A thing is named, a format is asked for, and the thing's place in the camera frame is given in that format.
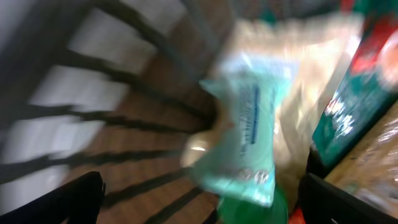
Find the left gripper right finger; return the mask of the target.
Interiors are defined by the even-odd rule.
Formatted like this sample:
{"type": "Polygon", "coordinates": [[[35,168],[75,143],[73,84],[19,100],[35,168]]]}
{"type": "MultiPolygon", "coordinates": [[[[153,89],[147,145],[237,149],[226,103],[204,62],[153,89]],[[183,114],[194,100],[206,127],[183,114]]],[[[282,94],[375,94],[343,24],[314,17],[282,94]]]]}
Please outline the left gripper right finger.
{"type": "Polygon", "coordinates": [[[300,180],[298,204],[306,224],[397,224],[396,218],[313,174],[300,180]]]}

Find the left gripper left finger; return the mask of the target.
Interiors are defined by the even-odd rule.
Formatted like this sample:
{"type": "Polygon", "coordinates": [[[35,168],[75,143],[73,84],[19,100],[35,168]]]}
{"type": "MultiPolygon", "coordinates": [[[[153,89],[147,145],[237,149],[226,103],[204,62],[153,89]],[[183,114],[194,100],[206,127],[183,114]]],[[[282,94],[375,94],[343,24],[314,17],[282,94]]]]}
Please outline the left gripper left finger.
{"type": "Polygon", "coordinates": [[[96,224],[106,184],[97,171],[81,177],[1,215],[3,224],[96,224]]]}

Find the orange biscuit packet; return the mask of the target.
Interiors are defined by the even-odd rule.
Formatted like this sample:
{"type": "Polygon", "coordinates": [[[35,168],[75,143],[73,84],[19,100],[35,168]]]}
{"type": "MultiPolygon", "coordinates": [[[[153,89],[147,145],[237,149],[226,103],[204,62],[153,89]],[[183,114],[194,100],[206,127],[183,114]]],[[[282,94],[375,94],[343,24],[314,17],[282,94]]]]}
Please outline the orange biscuit packet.
{"type": "MultiPolygon", "coordinates": [[[[397,105],[323,180],[397,219],[397,105]]],[[[300,205],[291,222],[299,216],[306,223],[300,205]]]]}

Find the teal small sachet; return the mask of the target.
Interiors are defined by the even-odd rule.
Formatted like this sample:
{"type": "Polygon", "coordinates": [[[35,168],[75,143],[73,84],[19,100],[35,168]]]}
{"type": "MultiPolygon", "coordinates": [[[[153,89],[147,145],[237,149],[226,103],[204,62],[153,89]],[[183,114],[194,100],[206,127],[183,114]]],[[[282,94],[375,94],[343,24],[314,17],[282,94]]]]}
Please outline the teal small sachet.
{"type": "Polygon", "coordinates": [[[232,127],[194,163],[192,177],[207,191],[270,207],[275,110],[288,95],[299,62],[241,54],[219,68],[218,77],[200,85],[220,100],[232,127]]]}

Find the green lid jar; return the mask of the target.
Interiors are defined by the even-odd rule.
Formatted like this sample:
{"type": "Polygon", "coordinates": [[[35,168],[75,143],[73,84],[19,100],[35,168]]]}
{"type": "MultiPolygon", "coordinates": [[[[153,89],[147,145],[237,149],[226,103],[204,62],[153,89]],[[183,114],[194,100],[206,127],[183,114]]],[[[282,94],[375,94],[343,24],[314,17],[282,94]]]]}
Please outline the green lid jar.
{"type": "Polygon", "coordinates": [[[282,189],[276,185],[271,207],[262,207],[235,198],[221,197],[218,216],[225,224],[288,224],[289,209],[282,189]]]}

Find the green Nescafe bag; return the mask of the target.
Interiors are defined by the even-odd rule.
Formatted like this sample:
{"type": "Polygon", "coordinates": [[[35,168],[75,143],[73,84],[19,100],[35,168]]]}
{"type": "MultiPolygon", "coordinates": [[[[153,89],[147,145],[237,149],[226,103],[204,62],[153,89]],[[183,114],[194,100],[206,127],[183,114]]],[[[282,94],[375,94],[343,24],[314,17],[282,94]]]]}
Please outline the green Nescafe bag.
{"type": "Polygon", "coordinates": [[[397,99],[397,75],[381,54],[397,32],[397,0],[341,1],[342,12],[364,19],[351,64],[313,133],[306,171],[324,178],[397,99]]]}

